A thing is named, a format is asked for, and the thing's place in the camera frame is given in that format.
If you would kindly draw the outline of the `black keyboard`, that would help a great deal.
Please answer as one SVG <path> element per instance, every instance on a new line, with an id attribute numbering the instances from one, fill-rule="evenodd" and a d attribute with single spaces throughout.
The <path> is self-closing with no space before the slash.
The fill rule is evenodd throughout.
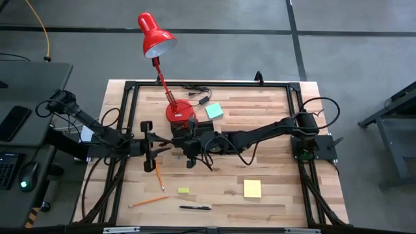
<path id="1" fill-rule="evenodd" d="M 8 190 L 11 187 L 19 162 L 18 153 L 0 153 L 0 189 Z"/>

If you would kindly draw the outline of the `white paper sheet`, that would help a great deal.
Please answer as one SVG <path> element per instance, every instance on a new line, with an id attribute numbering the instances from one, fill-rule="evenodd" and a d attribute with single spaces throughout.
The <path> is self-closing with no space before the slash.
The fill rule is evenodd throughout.
<path id="1" fill-rule="evenodd" d="M 83 126 L 79 142 L 91 142 L 93 134 L 94 134 L 94 132 L 92 130 L 90 130 L 86 126 Z"/>

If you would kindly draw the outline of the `black metal cart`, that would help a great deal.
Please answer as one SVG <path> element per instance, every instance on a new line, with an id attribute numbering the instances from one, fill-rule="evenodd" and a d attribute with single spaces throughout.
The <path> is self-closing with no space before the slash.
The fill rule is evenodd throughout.
<path id="1" fill-rule="evenodd" d="M 416 177 L 407 166 L 409 160 L 416 161 L 416 81 L 388 98 L 384 108 L 358 123 L 362 129 L 370 124 L 377 125 L 398 176 L 395 180 L 380 183 L 380 188 L 416 185 Z"/>

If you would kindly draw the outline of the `yellow sticky note pad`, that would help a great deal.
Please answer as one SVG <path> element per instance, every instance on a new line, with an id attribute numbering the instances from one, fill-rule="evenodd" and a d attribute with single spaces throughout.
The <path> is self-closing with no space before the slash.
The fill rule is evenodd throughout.
<path id="1" fill-rule="evenodd" d="M 243 196 L 245 198 L 261 198 L 261 181 L 260 180 L 249 180 L 243 181 Z"/>

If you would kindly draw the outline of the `black smartphone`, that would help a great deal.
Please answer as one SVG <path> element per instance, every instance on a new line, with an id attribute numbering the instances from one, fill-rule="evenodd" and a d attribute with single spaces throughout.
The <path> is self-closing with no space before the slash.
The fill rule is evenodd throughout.
<path id="1" fill-rule="evenodd" d="M 14 106 L 0 123 L 0 141 L 10 142 L 31 115 L 31 112 L 32 110 L 27 107 Z"/>

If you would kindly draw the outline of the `yellow black hazard strip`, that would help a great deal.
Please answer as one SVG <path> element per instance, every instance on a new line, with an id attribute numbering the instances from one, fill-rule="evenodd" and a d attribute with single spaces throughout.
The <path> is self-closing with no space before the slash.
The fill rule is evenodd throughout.
<path id="1" fill-rule="evenodd" d="M 36 217 L 38 215 L 38 213 L 40 212 L 40 208 L 39 207 L 33 207 L 29 213 L 29 216 L 27 218 L 27 221 L 25 223 L 25 228 L 29 229 L 32 228 L 34 226 Z"/>

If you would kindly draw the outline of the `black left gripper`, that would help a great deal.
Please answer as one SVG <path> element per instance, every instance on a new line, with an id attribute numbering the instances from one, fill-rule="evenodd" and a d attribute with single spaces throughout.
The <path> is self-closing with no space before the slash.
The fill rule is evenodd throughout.
<path id="1" fill-rule="evenodd" d="M 146 159 L 143 163 L 144 171 L 145 172 L 152 172 L 155 169 L 155 159 L 153 157 L 158 156 L 159 153 L 169 150 L 170 148 L 159 148 L 152 151 L 151 155 L 151 145 L 150 142 L 150 131 L 153 129 L 153 122 L 152 121 L 143 121 L 140 123 L 140 130 L 144 133 L 144 138 L 132 139 L 130 141 L 130 156 L 131 157 L 138 157 L 138 156 L 145 156 Z M 153 142 L 171 142 L 170 139 L 163 138 L 158 136 L 156 133 L 152 133 L 152 141 Z"/>

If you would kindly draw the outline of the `orange pencil pink eraser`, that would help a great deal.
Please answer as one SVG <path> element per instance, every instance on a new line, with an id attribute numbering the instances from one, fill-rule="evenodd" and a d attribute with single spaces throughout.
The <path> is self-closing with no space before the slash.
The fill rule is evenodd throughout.
<path id="1" fill-rule="evenodd" d="M 158 164 L 157 164 L 157 163 L 156 163 L 155 170 L 156 170 L 156 173 L 157 173 L 157 177 L 158 177 L 158 180 L 159 180 L 159 184 L 160 184 L 160 186 L 161 186 L 161 189 L 162 189 L 162 191 L 165 191 L 165 187 L 164 187 L 163 179 L 162 179 L 162 177 L 161 177 L 161 173 L 160 173 L 159 166 L 158 166 Z"/>
<path id="2" fill-rule="evenodd" d="M 160 201 L 160 200 L 165 200 L 165 199 L 167 199 L 169 197 L 170 196 L 161 196 L 161 197 L 158 197 L 158 198 L 152 198 L 150 200 L 140 201 L 138 203 L 134 203 L 134 204 L 128 205 L 128 208 L 137 207 L 137 206 L 140 206 L 140 205 L 145 205 L 147 203 L 157 202 L 157 201 Z"/>

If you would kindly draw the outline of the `red desk lamp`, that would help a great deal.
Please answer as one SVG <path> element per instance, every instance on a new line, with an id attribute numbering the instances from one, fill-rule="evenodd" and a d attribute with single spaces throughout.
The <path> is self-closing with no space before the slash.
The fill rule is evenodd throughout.
<path id="1" fill-rule="evenodd" d="M 160 28 L 153 15 L 149 12 L 141 13 L 137 21 L 144 34 L 142 43 L 143 54 L 147 59 L 152 60 L 152 66 L 156 69 L 169 102 L 166 108 L 166 118 L 171 123 L 184 124 L 193 116 L 193 106 L 187 100 L 176 100 L 174 98 L 164 80 L 160 67 L 160 56 L 172 50 L 177 44 L 177 39 L 172 33 Z"/>

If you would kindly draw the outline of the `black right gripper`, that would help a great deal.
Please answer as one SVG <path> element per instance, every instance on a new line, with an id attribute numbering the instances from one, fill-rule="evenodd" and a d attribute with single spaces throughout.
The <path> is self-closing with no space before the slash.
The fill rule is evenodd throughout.
<path id="1" fill-rule="evenodd" d="M 173 145 L 181 145 L 183 143 L 183 149 L 172 148 L 172 152 L 183 152 L 187 156 L 187 168 L 194 168 L 196 161 L 200 161 L 206 165 L 206 167 L 211 168 L 207 157 L 205 157 L 202 152 L 201 137 L 202 136 L 185 137 L 185 141 L 183 137 L 174 137 L 171 139 Z"/>

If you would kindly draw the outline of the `black computer mouse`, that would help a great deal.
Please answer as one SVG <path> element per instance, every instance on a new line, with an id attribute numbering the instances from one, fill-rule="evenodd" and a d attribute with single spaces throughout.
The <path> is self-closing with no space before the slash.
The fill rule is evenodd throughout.
<path id="1" fill-rule="evenodd" d="M 37 184 L 37 171 L 39 164 L 31 161 L 24 164 L 19 173 L 19 189 L 22 192 L 31 192 Z"/>

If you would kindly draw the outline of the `black mesh desk organizer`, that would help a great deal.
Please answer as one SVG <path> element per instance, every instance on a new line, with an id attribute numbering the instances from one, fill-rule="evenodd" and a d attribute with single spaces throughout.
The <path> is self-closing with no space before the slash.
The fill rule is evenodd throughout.
<path id="1" fill-rule="evenodd" d="M 200 137 L 205 132 L 214 131 L 212 121 L 199 122 L 194 129 L 183 129 L 181 122 L 173 122 L 170 124 L 173 137 Z"/>

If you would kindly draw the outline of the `black pen white print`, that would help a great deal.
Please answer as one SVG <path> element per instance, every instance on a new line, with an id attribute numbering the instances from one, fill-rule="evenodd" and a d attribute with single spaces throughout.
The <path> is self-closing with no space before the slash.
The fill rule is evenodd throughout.
<path id="1" fill-rule="evenodd" d="M 208 206 L 189 206 L 189 205 L 180 205 L 180 209 L 194 209 L 194 210 L 203 210 L 203 211 L 210 211 L 212 210 L 211 207 Z"/>

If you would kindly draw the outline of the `teal sticky note pad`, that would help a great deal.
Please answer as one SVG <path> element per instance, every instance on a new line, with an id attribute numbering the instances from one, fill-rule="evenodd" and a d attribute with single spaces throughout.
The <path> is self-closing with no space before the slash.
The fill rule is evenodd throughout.
<path id="1" fill-rule="evenodd" d="M 206 106 L 205 111 L 210 120 L 224 115 L 224 111 L 222 110 L 219 103 L 213 103 Z"/>

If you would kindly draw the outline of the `grey side desk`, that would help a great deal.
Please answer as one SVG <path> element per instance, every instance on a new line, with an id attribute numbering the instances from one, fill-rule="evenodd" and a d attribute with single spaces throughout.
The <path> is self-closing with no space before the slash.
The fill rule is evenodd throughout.
<path id="1" fill-rule="evenodd" d="M 19 163 L 8 190 L 0 189 L 0 228 L 24 228 L 33 207 L 41 205 L 48 186 L 48 169 L 57 148 L 49 140 L 51 117 L 45 109 L 35 113 L 41 101 L 49 99 L 68 82 L 73 66 L 57 62 L 0 62 L 0 123 L 14 106 L 31 109 L 31 115 L 10 142 L 0 141 L 0 153 L 18 153 Z M 19 173 L 28 162 L 39 164 L 37 184 L 31 192 L 19 188 Z"/>

